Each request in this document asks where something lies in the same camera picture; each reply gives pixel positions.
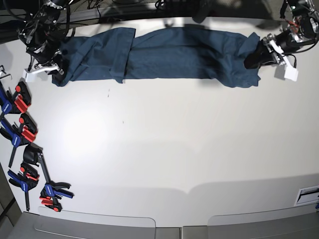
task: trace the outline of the blue cloth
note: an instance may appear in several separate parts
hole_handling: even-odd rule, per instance
[[[73,37],[61,48],[70,61],[62,82],[153,78],[217,79],[228,87],[258,86],[258,69],[244,67],[259,36],[173,27],[135,38],[135,29],[116,28],[92,37]]]

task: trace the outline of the table surface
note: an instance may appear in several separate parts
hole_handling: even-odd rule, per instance
[[[136,36],[165,26],[195,24],[191,18],[148,19],[79,27],[92,36],[116,27]],[[202,25],[249,36],[278,33],[263,20],[207,18]],[[20,41],[0,45],[1,64],[14,88],[29,55]],[[297,82],[260,69],[259,87],[231,89],[217,80],[145,79],[53,85],[45,74],[29,83],[36,121],[35,143],[43,148],[50,177],[72,186],[64,210],[152,218],[157,227],[206,225],[215,215],[292,207],[300,187],[319,180],[319,48],[296,55]],[[8,116],[13,123],[18,116]],[[11,143],[0,138],[6,172]],[[18,172],[24,146],[12,166]],[[29,193],[38,213],[44,185]],[[22,211],[24,194],[11,185]]]

